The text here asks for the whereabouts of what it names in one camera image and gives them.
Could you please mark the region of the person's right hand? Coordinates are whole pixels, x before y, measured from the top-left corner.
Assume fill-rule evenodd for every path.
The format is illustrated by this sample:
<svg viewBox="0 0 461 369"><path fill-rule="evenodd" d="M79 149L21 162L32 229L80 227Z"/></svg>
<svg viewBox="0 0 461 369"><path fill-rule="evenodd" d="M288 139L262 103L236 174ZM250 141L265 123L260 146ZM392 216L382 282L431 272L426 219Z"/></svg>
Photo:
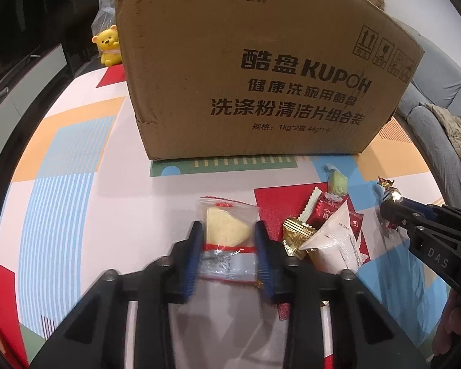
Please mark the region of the person's right hand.
<svg viewBox="0 0 461 369"><path fill-rule="evenodd" d="M451 289L432 341L435 356L449 352L453 334L461 336L461 302L459 294Z"/></svg>

